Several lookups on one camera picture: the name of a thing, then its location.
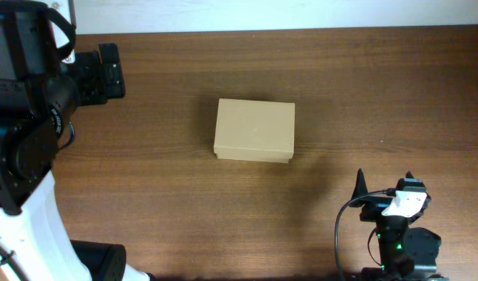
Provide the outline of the brown cardboard box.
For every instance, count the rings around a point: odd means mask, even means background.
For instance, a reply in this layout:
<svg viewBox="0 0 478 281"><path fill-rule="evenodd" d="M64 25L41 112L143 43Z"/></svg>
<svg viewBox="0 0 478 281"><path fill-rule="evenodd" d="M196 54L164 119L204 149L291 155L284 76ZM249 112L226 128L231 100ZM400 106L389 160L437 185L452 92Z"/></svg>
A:
<svg viewBox="0 0 478 281"><path fill-rule="evenodd" d="M293 103L221 98L214 135L219 159L287 163L294 155Z"/></svg>

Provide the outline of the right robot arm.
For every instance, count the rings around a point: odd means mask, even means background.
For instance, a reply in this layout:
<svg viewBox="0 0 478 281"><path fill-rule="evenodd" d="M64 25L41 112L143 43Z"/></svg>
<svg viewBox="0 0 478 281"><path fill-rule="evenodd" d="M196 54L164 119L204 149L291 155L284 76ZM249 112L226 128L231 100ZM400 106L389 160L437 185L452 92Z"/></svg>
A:
<svg viewBox="0 0 478 281"><path fill-rule="evenodd" d="M366 187L363 171L357 172L351 208L360 208L359 219L375 224L380 262L377 268L364 268L356 280L433 280L441 237L422 228L412 228L430 203L431 196L422 180L406 173L396 187L380 197Z"/></svg>

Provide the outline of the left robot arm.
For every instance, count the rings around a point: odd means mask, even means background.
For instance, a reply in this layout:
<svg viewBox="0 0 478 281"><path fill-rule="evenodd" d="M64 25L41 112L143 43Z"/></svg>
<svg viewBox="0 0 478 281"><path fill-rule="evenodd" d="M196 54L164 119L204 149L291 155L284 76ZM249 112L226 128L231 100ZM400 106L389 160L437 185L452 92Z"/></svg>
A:
<svg viewBox="0 0 478 281"><path fill-rule="evenodd" d="M0 269L10 280L149 280L121 244L71 240L58 211L56 155L80 106L126 94L119 50L76 52L71 1L0 1Z"/></svg>

